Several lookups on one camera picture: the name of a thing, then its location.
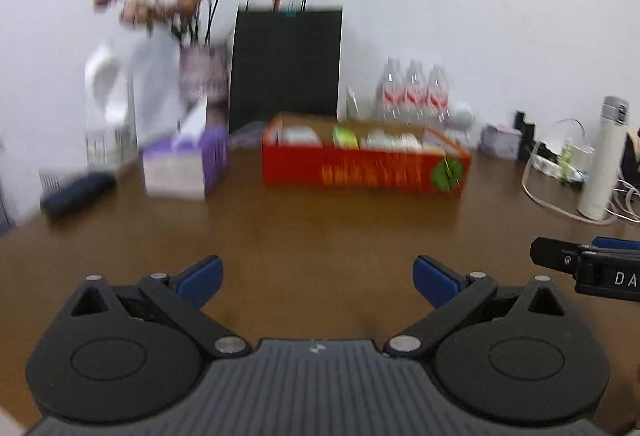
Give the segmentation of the green yellow tissue pack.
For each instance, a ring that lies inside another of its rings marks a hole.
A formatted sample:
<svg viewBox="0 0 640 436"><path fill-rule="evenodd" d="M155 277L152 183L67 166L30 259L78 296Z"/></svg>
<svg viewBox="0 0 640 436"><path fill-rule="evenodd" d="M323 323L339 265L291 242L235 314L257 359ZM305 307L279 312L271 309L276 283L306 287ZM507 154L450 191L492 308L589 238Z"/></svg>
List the green yellow tissue pack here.
<svg viewBox="0 0 640 436"><path fill-rule="evenodd" d="M359 141L357 135L344 126L334 126L332 132L333 145L341 149L358 149Z"/></svg>

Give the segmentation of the clear plastic bag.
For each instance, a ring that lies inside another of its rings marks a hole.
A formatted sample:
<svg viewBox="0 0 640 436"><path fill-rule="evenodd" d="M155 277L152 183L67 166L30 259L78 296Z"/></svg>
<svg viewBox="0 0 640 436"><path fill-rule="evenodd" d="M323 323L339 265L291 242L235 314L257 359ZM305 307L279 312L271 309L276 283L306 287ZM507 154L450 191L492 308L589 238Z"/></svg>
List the clear plastic bag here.
<svg viewBox="0 0 640 436"><path fill-rule="evenodd" d="M411 133L393 135L383 130L374 130L360 141L362 149L388 152L422 152L423 145Z"/></svg>

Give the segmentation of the white thermos bottle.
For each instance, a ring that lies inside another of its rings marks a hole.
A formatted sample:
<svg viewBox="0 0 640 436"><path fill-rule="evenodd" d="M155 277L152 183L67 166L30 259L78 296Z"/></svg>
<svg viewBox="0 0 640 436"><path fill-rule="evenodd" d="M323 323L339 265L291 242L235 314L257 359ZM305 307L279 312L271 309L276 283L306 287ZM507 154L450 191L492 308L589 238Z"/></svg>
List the white thermos bottle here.
<svg viewBox="0 0 640 436"><path fill-rule="evenodd" d="M617 184L626 146L628 103L607 96L601 108L600 127L588 179L577 211L590 221L602 222Z"/></svg>

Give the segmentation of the purple tissue box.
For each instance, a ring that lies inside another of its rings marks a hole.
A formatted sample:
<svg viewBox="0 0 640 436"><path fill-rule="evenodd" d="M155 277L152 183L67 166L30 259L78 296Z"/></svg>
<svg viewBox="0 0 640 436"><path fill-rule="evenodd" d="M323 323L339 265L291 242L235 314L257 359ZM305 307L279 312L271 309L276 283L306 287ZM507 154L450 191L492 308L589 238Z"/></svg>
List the purple tissue box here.
<svg viewBox="0 0 640 436"><path fill-rule="evenodd" d="M146 193L152 197L203 201L226 176L229 136L224 127L206 127L197 141L170 137L142 152Z"/></svg>

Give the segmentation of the small grey tin box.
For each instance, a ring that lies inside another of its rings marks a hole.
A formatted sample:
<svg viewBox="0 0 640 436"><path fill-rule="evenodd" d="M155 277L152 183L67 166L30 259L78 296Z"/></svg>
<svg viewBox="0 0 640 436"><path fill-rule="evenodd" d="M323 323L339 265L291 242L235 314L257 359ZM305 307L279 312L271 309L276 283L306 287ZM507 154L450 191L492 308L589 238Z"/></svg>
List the small grey tin box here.
<svg viewBox="0 0 640 436"><path fill-rule="evenodd" d="M478 148L494 158L516 160L521 139L522 132L513 127L486 123L480 133Z"/></svg>

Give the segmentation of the dark blue case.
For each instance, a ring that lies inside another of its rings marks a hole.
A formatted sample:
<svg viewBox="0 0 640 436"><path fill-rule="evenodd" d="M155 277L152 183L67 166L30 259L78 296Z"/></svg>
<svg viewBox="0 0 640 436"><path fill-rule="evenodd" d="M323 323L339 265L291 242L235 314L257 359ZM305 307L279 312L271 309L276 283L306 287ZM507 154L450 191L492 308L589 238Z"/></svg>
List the dark blue case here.
<svg viewBox="0 0 640 436"><path fill-rule="evenodd" d="M59 219L85 210L115 188L116 177L112 173L88 173L42 198L40 211L49 219Z"/></svg>

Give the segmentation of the red cardboard box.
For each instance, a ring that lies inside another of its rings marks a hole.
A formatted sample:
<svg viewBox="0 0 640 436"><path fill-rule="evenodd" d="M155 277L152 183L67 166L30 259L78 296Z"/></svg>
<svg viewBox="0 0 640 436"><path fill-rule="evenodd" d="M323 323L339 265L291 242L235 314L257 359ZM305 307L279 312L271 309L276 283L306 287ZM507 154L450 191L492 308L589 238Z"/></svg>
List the red cardboard box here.
<svg viewBox="0 0 640 436"><path fill-rule="evenodd" d="M334 126L354 132L358 149L336 148ZM285 127L310 126L322 139L321 147L279 143ZM374 130L398 135L411 133L422 152L388 152L362 149L360 141ZM464 189L472 155L444 134L428 126L393 122L340 122L315 115L284 113L274 118L262 134L262 176L268 186L370 188L458 195Z"/></svg>

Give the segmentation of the white robot figurine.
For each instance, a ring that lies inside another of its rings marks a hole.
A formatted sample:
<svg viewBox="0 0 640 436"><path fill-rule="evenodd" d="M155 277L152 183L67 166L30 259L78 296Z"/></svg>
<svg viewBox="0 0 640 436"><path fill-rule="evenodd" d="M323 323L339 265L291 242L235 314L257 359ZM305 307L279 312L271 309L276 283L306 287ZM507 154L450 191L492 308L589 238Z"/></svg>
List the white robot figurine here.
<svg viewBox="0 0 640 436"><path fill-rule="evenodd" d="M472 108L462 102L451 103L445 117L445 135L458 145L471 146L471 132L476 118Z"/></svg>

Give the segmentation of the right water bottle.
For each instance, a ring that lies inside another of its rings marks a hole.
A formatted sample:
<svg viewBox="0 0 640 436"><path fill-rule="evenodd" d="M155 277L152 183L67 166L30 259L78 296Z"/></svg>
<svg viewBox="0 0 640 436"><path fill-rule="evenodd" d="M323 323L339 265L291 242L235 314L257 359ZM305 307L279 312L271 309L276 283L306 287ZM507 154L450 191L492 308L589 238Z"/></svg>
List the right water bottle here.
<svg viewBox="0 0 640 436"><path fill-rule="evenodd" d="M433 127L441 127L446 121L449 107L449 81L445 67L434 65L427 80L427 119Z"/></svg>

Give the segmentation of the white pack in box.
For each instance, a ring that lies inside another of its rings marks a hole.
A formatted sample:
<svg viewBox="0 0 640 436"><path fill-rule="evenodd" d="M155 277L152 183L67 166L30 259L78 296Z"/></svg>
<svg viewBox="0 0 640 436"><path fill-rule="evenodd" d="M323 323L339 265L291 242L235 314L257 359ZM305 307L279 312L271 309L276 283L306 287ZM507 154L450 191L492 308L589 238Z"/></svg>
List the white pack in box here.
<svg viewBox="0 0 640 436"><path fill-rule="evenodd" d="M310 126L291 126L282 130L279 143L286 146L321 147L322 139Z"/></svg>

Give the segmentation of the left water bottle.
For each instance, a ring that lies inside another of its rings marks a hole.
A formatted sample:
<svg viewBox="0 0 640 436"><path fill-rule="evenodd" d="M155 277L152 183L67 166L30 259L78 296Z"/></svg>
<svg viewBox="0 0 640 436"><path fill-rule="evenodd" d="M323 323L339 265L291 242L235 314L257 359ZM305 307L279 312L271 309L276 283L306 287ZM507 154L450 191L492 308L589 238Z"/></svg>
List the left water bottle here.
<svg viewBox="0 0 640 436"><path fill-rule="evenodd" d="M378 87L376 88L376 115L382 121L400 119L405 104L405 82L400 70L400 61L386 60Z"/></svg>

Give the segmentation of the middle water bottle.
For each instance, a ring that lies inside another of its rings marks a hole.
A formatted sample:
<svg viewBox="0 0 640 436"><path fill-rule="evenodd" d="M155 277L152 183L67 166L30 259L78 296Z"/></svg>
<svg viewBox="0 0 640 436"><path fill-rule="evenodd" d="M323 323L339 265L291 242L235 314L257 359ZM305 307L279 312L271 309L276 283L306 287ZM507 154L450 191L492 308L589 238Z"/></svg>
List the middle water bottle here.
<svg viewBox="0 0 640 436"><path fill-rule="evenodd" d="M422 63L411 59L405 75L405 111L409 123L421 122L427 106L428 89Z"/></svg>

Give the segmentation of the clear glass cup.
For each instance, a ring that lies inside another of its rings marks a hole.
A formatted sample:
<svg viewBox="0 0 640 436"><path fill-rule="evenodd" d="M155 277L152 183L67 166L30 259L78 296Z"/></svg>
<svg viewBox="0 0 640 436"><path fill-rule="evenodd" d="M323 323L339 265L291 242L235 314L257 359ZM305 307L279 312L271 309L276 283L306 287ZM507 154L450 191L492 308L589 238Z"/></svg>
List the clear glass cup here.
<svg viewBox="0 0 640 436"><path fill-rule="evenodd" d="M368 122L375 117L375 101L358 96L352 88L346 89L345 120L348 122Z"/></svg>

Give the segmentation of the white detergent jug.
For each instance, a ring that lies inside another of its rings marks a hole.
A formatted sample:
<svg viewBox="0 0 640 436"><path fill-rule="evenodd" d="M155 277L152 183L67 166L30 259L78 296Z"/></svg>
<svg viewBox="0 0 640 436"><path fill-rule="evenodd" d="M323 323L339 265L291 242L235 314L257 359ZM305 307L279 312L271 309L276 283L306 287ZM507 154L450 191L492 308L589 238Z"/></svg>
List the white detergent jug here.
<svg viewBox="0 0 640 436"><path fill-rule="evenodd" d="M85 102L88 167L117 172L138 156L136 111L130 75L108 42L86 61Z"/></svg>

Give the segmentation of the purple white vase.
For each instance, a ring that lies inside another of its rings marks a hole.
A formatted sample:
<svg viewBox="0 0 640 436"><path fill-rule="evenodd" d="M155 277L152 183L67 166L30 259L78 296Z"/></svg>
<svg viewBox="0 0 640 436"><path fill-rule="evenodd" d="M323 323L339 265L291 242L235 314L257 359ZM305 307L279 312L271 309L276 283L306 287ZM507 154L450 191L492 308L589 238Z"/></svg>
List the purple white vase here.
<svg viewBox="0 0 640 436"><path fill-rule="evenodd" d="M228 127L230 54L227 44L180 48L178 86L186 112L206 98L207 125Z"/></svg>

